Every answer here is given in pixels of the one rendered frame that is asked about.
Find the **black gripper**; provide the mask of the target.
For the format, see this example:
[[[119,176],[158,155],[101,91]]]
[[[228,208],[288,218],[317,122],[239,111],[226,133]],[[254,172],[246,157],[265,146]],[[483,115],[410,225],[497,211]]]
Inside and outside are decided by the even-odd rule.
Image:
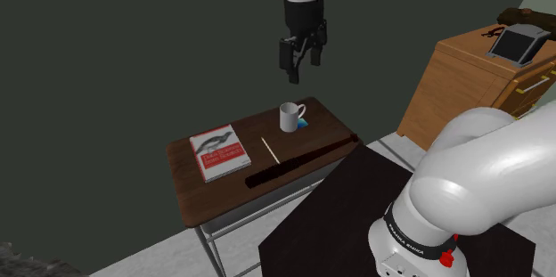
[[[313,66],[321,65],[323,47],[327,44],[327,22],[324,18],[324,0],[310,2],[283,1],[285,23],[290,30],[288,38],[279,41],[279,67],[288,75],[289,82],[299,83],[298,66],[300,54],[305,46],[304,38],[311,35],[310,61]]]

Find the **white mug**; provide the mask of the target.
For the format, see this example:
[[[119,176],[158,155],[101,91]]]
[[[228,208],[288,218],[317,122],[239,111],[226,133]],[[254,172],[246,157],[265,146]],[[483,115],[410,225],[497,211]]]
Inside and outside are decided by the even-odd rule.
[[[285,102],[280,108],[280,129],[285,133],[293,133],[298,128],[298,121],[307,111],[305,104]]]

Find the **pale thin stick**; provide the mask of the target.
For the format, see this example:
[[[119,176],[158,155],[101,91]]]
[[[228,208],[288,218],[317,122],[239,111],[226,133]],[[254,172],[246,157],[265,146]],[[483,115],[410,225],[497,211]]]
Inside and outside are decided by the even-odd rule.
[[[274,161],[276,164],[281,164],[281,161],[276,157],[276,155],[274,154],[273,150],[271,149],[271,147],[269,146],[269,144],[267,143],[266,139],[264,137],[261,136],[261,141],[263,142],[263,144],[265,145],[265,147],[267,148],[268,152],[271,154],[271,156],[273,157]]]

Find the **dark brown baseball bat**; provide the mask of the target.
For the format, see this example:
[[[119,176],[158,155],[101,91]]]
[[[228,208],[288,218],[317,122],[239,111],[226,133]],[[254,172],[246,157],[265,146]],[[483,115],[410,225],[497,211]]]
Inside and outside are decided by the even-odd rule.
[[[250,175],[245,179],[245,184],[248,188],[252,189],[263,183],[267,183],[273,179],[276,179],[281,175],[285,175],[290,171],[295,170],[305,165],[306,163],[322,157],[323,155],[334,151],[344,145],[347,145],[349,143],[357,143],[358,141],[358,136],[356,134],[351,134],[348,138],[337,141],[335,143],[331,143],[329,145],[323,146],[322,148],[310,151],[297,157],[285,160],[279,164],[272,165],[260,172],[257,172],[254,175]]]

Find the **white and red book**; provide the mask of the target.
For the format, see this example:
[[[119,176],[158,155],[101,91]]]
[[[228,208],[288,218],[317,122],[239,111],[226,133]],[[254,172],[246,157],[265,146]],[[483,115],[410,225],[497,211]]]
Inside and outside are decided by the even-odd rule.
[[[231,125],[193,135],[189,142],[205,183],[251,165],[251,159]]]

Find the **wooden chest of drawers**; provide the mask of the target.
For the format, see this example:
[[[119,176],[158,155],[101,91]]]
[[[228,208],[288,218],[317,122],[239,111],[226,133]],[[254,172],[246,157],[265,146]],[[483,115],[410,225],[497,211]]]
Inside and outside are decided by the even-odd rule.
[[[427,68],[397,129],[428,150],[444,126],[466,110],[492,107],[525,116],[556,83],[556,41],[548,40],[532,63],[517,68],[486,56],[497,39],[493,24],[436,43]]]

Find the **dark robot stand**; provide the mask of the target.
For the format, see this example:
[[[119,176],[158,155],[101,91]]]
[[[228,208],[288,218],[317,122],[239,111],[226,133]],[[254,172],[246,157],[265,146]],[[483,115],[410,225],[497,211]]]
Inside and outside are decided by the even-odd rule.
[[[380,277],[368,231],[411,175],[379,153],[355,147],[261,242],[262,277]],[[535,243],[502,224],[457,243],[470,277],[533,277]],[[384,277],[425,276],[392,270]]]

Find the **grey tablet with dark screen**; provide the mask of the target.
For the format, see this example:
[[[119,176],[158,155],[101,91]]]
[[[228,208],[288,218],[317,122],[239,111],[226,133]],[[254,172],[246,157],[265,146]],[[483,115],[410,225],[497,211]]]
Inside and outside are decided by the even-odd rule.
[[[486,56],[523,68],[532,62],[550,35],[550,31],[531,24],[513,24],[503,30]]]

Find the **dark brown long object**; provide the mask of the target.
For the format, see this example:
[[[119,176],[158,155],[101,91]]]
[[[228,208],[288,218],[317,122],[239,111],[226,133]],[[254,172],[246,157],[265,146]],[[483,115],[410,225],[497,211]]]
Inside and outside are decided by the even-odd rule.
[[[556,15],[536,12],[529,8],[507,8],[496,19],[498,24],[530,24],[550,32],[548,39],[556,41]]]

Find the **brown desk with metal frame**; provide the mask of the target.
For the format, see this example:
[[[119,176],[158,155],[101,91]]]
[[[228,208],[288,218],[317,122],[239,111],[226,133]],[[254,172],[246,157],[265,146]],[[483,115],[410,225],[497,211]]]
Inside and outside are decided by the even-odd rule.
[[[349,143],[305,165],[252,189],[245,179],[272,165],[273,157],[261,141],[264,137],[276,157],[285,161],[348,138],[354,134],[314,97],[301,100],[308,111],[308,126],[293,133],[279,128],[278,108],[235,120],[231,125],[251,159],[251,165],[205,183],[189,138],[171,142],[166,152],[181,217],[192,228],[208,255],[217,277],[227,277],[216,240],[286,203],[311,192],[356,146]]]

